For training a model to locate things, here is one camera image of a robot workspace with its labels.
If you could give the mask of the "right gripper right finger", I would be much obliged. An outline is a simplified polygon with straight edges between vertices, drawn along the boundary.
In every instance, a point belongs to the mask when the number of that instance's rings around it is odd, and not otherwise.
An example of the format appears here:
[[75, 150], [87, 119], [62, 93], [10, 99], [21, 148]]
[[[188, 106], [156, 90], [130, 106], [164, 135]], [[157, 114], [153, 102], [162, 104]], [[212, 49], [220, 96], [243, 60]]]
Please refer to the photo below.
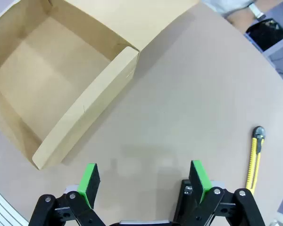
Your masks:
[[192, 160], [189, 178], [181, 181], [174, 223], [177, 226], [209, 226], [224, 217], [230, 226], [264, 226], [257, 203], [247, 188], [234, 193], [212, 186], [199, 160]]

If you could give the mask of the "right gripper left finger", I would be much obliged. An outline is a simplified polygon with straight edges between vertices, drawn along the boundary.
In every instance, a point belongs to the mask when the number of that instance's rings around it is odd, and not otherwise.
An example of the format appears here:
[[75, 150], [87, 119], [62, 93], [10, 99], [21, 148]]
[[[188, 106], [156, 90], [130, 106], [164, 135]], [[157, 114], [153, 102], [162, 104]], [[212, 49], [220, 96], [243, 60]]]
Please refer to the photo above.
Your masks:
[[29, 225], [64, 226], [68, 221], [76, 221], [79, 226], [105, 225], [93, 210], [99, 185], [98, 165], [89, 163], [78, 186], [59, 198], [51, 194], [39, 197]]

